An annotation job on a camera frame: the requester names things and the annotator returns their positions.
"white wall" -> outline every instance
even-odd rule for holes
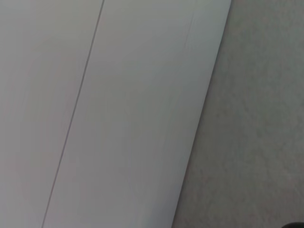
[[[100,0],[0,1],[0,227],[40,228]]]
[[[171,227],[229,5],[105,2],[45,227]]]

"thin dark line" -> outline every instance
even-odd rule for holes
[[[79,100],[81,88],[82,88],[82,85],[83,85],[83,83],[84,83],[84,79],[85,79],[85,75],[86,75],[86,69],[87,69],[87,65],[88,65],[89,60],[90,60],[90,56],[91,56],[91,52],[92,52],[92,48],[93,48],[95,36],[96,36],[96,33],[97,33],[97,28],[98,28],[98,24],[99,24],[101,12],[102,12],[103,7],[104,7],[104,3],[105,3],[105,0],[102,0],[101,7],[100,7],[100,10],[99,10],[99,15],[98,15],[97,22],[96,22],[96,26],[95,26],[95,30],[94,30],[94,34],[93,34],[93,38],[92,38],[92,42],[91,42],[91,47],[90,47],[89,54],[88,54],[87,59],[86,59],[85,69],[84,69],[84,72],[83,72],[83,74],[82,74],[82,79],[81,79],[80,87],[79,87],[79,90],[78,90],[78,94],[77,94],[75,106],[74,106],[73,113],[72,113],[72,116],[71,116],[70,124],[69,124],[69,126],[68,126],[68,130],[67,130],[67,133],[66,133],[65,143],[64,143],[64,145],[63,145],[62,152],[61,152],[61,155],[60,155],[59,164],[58,164],[58,167],[57,167],[57,170],[56,170],[56,174],[55,174],[55,178],[54,178],[54,181],[53,181],[51,193],[50,193],[49,198],[48,198],[47,208],[46,208],[46,212],[44,213],[44,217],[43,217],[43,221],[42,221],[42,226],[41,226],[41,228],[44,227],[44,223],[45,223],[45,221],[46,221],[46,217],[47,217],[47,212],[48,212],[49,204],[50,204],[50,202],[51,202],[51,198],[52,198],[53,190],[54,190],[54,187],[55,187],[56,179],[57,179],[57,176],[58,176],[60,164],[61,164],[61,161],[62,161],[62,158],[63,158],[63,153],[64,153],[65,148],[66,148],[66,145],[67,145],[66,143],[67,143],[67,139],[68,139],[68,136],[69,136],[69,133],[70,133],[70,130],[71,130],[72,121],[73,121],[73,118],[74,118],[74,115],[75,115],[75,110],[76,110],[76,107],[77,107],[77,104],[78,104],[78,100]]]

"gray carpet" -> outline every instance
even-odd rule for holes
[[[232,0],[173,228],[304,221],[304,0]]]

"white door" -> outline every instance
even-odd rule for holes
[[[40,228],[101,0],[0,0],[0,227]]]
[[[46,228],[169,228],[230,0],[105,0]]]

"white board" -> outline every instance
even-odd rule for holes
[[[169,228],[230,0],[105,1],[46,228]]]
[[[100,0],[0,1],[0,227],[40,228]]]

